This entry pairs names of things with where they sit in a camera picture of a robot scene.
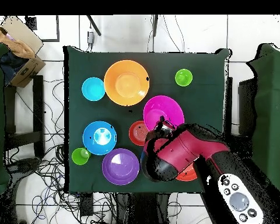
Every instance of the green cup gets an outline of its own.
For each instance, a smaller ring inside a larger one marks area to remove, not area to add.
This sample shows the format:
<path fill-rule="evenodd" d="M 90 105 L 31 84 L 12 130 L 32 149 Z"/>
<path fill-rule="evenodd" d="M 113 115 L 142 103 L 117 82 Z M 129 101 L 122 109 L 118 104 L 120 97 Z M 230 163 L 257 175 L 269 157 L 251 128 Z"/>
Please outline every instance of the green cup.
<path fill-rule="evenodd" d="M 192 82 L 192 79 L 193 75 L 188 69 L 180 69 L 176 72 L 175 81 L 182 87 L 188 86 Z"/>
<path fill-rule="evenodd" d="M 78 148 L 72 152 L 72 161 L 77 165 L 84 165 L 90 158 L 91 153 L 85 148 Z"/>

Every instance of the purple bowl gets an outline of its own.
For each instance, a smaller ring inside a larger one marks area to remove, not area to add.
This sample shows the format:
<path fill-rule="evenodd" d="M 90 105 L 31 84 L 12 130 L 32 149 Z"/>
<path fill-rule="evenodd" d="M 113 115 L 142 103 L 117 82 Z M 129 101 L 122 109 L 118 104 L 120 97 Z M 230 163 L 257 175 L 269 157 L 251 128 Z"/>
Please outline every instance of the purple bowl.
<path fill-rule="evenodd" d="M 102 171 L 105 178 L 118 186 L 124 186 L 136 179 L 139 160 L 128 149 L 113 149 L 103 160 Z"/>

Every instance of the red plate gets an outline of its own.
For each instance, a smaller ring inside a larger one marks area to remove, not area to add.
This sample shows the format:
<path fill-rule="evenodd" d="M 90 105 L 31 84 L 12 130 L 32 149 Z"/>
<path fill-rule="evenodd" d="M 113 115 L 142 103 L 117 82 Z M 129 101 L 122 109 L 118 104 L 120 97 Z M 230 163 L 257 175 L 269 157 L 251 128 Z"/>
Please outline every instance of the red plate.
<path fill-rule="evenodd" d="M 197 175 L 193 168 L 193 162 L 187 166 L 177 177 L 177 180 L 180 181 L 191 181 L 197 179 Z"/>
<path fill-rule="evenodd" d="M 148 129 L 145 126 L 144 121 L 137 121 L 131 125 L 128 131 L 128 136 L 133 144 L 144 146 L 147 133 Z"/>

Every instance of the table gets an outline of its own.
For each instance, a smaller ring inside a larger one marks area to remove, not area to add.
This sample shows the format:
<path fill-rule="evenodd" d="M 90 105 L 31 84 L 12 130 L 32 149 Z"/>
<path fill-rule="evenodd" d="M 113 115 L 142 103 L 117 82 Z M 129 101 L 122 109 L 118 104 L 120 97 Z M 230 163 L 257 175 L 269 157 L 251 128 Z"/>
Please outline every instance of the table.
<path fill-rule="evenodd" d="M 156 95 L 167 95 L 176 100 L 183 109 L 185 122 L 222 130 L 224 62 L 229 55 L 228 49 L 221 49 L 216 54 L 86 53 L 69 46 L 64 47 L 64 55 L 65 153 L 68 158 L 68 163 L 65 164 L 65 173 L 68 175 L 65 183 L 69 183 L 70 193 L 203 192 L 199 179 L 189 182 L 174 180 L 154 183 L 149 181 L 141 170 L 131 184 L 114 185 L 104 178 L 101 171 L 104 156 L 92 155 L 85 165 L 78 166 L 71 160 L 71 153 L 74 149 L 83 147 L 82 134 L 86 126 L 93 121 L 101 120 L 114 126 L 117 132 L 115 148 L 129 149 L 140 159 L 142 147 L 130 141 L 128 130 L 132 123 L 143 119 L 142 112 L 145 103 Z M 101 100 L 94 102 L 83 97 L 81 87 L 87 78 L 95 76 L 103 79 L 107 69 L 113 63 L 128 59 L 140 63 L 149 75 L 149 92 L 140 103 L 123 107 L 112 102 L 106 94 Z M 190 86 L 181 87 L 175 83 L 174 76 L 181 68 L 191 70 L 193 81 Z"/>

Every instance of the white tile floor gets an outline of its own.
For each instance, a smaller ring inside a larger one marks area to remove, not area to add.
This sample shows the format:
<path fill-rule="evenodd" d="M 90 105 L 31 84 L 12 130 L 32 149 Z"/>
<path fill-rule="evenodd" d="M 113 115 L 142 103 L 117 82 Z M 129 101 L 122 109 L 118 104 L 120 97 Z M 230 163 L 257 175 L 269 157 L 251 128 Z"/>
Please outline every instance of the white tile floor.
<path fill-rule="evenodd" d="M 95 52 L 146 52 L 152 51 L 152 39 L 148 44 L 149 34 L 152 31 L 150 15 L 113 15 L 113 16 L 92 16 L 100 29 L 102 35 L 99 37 L 94 33 Z M 172 39 L 175 41 L 179 50 L 183 50 L 183 40 L 179 28 L 177 27 L 174 15 L 159 16 L 157 24 L 157 34 L 155 37 L 155 52 L 177 51 L 176 46 L 171 41 L 165 26 L 165 20 Z M 275 43 L 280 48 L 280 15 L 177 15 L 176 19 L 184 37 L 184 49 L 192 53 L 214 53 L 219 48 L 229 48 L 233 55 L 230 58 L 229 76 L 233 77 L 233 107 L 232 107 L 232 131 L 238 133 L 239 111 L 237 87 L 240 81 L 253 77 L 251 69 L 245 62 L 252 60 L 256 54 L 257 47 L 261 43 Z M 39 18 L 40 27 L 50 29 L 48 33 L 54 33 L 56 24 L 54 18 Z M 59 16 L 59 43 L 45 43 L 38 52 L 38 56 L 46 62 L 46 66 L 39 73 L 46 80 L 44 85 L 45 102 L 53 109 L 45 106 L 45 125 L 46 133 L 55 132 L 51 118 L 56 121 L 62 112 L 61 104 L 53 97 L 55 96 L 64 101 L 64 87 L 62 83 L 63 51 L 62 46 L 75 46 L 85 51 L 88 48 L 87 31 L 90 23 L 86 16 Z M 39 32 L 41 39 L 48 33 Z M 17 90 L 24 98 L 25 102 L 33 107 L 32 102 L 32 82 L 24 89 Z M 32 130 L 32 113 L 27 109 L 23 102 L 17 98 L 16 101 L 16 126 L 17 132 L 27 132 Z M 58 126 L 64 127 L 63 115 L 58 120 Z M 63 139 L 54 136 L 56 144 L 63 143 Z M 46 148 L 53 145 L 52 140 L 46 142 Z M 33 156 L 33 146 L 26 145 L 20 148 L 20 153 L 16 159 Z M 40 195 L 46 188 L 43 180 L 33 174 L 25 178 L 17 192 L 17 214 L 19 219 L 25 219 L 31 223 L 35 218 L 33 212 L 32 199 Z M 170 224 L 212 224 L 208 218 L 208 213 L 203 205 L 199 194 L 172 194 L 170 202 L 179 202 L 181 207 L 176 207 L 171 203 L 168 207 Z M 97 202 L 98 209 L 101 208 L 103 201 Z M 54 216 L 58 205 L 45 206 L 47 217 Z M 38 219 L 35 224 L 48 224 L 47 219 Z M 110 214 L 106 212 L 104 220 L 110 219 Z M 73 215 L 66 209 L 58 211 L 56 218 L 52 219 L 51 224 L 79 224 Z"/>

